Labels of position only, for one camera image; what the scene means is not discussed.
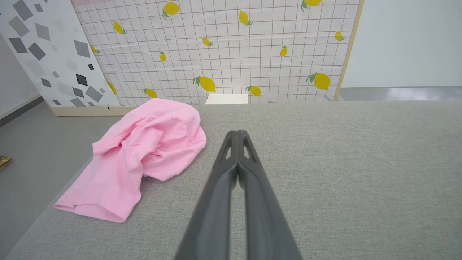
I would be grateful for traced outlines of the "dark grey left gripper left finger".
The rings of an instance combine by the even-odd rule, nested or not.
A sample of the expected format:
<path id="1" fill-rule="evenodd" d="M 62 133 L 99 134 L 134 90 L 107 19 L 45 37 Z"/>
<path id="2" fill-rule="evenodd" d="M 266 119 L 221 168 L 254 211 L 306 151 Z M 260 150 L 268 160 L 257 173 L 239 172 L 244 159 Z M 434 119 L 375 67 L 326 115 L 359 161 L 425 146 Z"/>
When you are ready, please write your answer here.
<path id="1" fill-rule="evenodd" d="M 237 132 L 227 133 L 204 186 L 176 260 L 230 258 L 231 194 L 237 181 Z"/>

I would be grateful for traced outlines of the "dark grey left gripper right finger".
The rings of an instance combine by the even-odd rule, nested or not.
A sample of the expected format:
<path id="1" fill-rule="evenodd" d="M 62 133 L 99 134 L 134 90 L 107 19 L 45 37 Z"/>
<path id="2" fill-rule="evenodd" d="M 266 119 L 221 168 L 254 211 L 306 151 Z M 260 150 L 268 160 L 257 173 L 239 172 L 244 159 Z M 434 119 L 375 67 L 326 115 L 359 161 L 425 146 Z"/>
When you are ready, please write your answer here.
<path id="1" fill-rule="evenodd" d="M 237 178 L 245 191 L 247 258 L 301 260 L 295 239 L 249 134 L 239 130 Z"/>

